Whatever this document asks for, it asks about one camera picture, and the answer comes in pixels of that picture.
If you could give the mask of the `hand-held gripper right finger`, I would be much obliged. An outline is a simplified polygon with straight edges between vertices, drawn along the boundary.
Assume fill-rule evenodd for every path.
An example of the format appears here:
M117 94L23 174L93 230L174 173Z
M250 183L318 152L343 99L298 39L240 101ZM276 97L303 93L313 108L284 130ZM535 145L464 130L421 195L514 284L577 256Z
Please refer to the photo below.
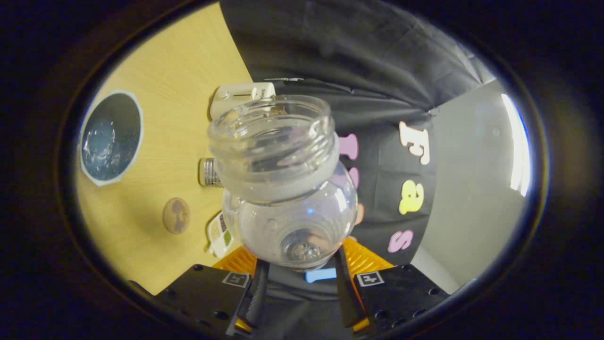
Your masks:
M449 297L414 265L391 264L350 238L334 260L343 325L354 337L392 331Z

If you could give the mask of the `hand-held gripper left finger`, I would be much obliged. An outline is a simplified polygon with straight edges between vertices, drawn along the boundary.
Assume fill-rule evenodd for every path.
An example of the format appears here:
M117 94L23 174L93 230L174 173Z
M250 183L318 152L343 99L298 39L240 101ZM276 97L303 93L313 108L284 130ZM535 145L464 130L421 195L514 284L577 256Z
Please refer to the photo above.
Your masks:
M240 247L208 266L194 264L158 293L129 284L174 323L207 339L250 339L259 327L270 265Z

